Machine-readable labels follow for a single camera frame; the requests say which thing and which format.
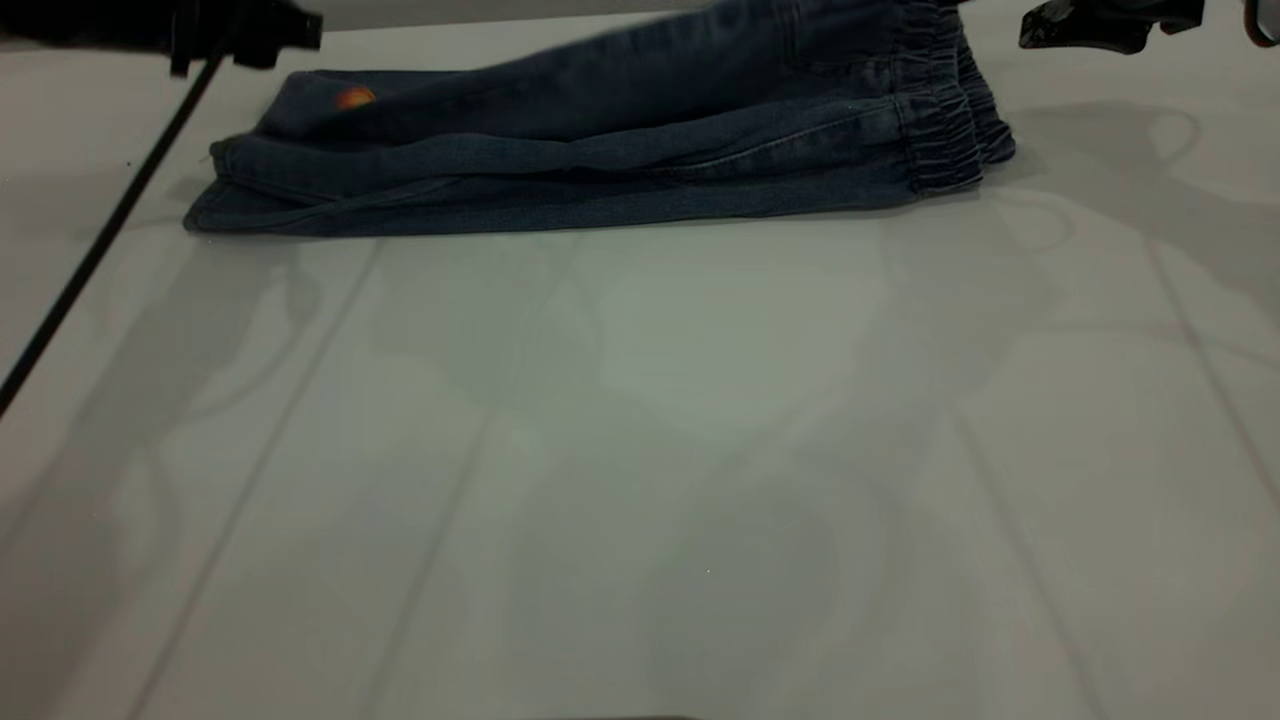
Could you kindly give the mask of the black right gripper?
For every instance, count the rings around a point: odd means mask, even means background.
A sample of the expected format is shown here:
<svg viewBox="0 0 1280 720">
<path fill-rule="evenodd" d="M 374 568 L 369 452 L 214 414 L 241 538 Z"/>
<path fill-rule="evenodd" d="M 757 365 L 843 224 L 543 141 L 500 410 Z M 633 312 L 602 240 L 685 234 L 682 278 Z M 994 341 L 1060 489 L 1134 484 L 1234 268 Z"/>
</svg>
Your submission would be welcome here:
<svg viewBox="0 0 1280 720">
<path fill-rule="evenodd" d="M 1204 0 L 1166 0 L 1149 6 L 1149 18 L 1166 35 L 1199 28 Z M 1021 18 L 1018 46 L 1096 49 L 1121 55 L 1140 53 L 1151 22 L 1114 12 L 1105 1 L 1044 1 Z"/>
</svg>

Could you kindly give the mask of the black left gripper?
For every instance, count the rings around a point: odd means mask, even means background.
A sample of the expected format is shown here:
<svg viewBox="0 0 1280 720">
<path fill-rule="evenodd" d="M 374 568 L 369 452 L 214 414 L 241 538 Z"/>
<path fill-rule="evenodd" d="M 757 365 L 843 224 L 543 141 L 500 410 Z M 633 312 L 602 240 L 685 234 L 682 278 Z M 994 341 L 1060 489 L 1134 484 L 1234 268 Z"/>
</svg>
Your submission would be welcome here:
<svg viewBox="0 0 1280 720">
<path fill-rule="evenodd" d="M 285 49 L 319 50 L 324 19 L 293 1 L 178 1 L 165 54 L 173 77 L 219 56 L 268 70 Z"/>
</svg>

